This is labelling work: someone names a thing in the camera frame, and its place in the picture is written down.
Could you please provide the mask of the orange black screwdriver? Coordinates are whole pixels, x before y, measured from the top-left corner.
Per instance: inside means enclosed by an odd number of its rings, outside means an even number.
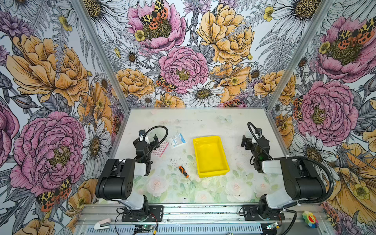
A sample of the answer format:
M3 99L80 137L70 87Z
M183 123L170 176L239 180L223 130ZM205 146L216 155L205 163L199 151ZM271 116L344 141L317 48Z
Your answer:
M189 179L189 181L193 184L194 187L196 187L196 185L193 183L193 181L190 179L190 176L188 175L188 173L186 172L186 170L182 167L182 166L179 166L178 167L179 171L185 176L186 179Z

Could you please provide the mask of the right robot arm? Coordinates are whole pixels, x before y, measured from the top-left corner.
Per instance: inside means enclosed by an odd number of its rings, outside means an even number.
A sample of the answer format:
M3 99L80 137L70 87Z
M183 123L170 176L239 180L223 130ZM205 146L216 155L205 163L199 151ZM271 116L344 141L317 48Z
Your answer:
M324 185L315 169L325 170L323 164L305 157L273 158L269 154L270 141L262 130L250 122L247 127L252 137L243 136L241 146L252 152L250 164L258 173L281 175L283 183L279 190L260 196L257 206L244 208L245 216L256 214L260 220L277 219L284 209L327 200L334 189L334 179L329 179L328 187Z

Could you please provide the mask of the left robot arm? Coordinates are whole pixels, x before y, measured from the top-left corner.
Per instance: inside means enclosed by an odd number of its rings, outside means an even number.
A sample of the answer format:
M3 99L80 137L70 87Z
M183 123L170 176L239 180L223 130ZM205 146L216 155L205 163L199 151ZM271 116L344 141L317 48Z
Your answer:
M123 213L127 222L145 221L151 215L147 197L133 189L135 178L150 174L151 152L160 145L156 135L147 136L150 131L139 131L139 137L133 142L135 158L107 160L96 185L96 198L124 205L128 210Z

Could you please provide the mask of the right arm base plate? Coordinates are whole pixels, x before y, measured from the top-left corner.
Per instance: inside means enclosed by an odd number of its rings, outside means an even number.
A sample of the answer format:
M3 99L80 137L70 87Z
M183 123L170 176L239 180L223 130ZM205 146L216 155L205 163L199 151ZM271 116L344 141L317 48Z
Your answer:
M243 216L245 221L285 220L285 215L282 210L270 208L262 210L259 209L259 206L256 204L244 205L241 208L239 215Z

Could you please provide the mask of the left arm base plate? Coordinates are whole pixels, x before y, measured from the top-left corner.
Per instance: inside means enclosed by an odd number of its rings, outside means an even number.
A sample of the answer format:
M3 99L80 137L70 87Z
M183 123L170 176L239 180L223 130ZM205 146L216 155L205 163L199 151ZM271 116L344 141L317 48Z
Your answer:
M164 206L147 206L140 210L125 210L122 222L161 222L164 216Z

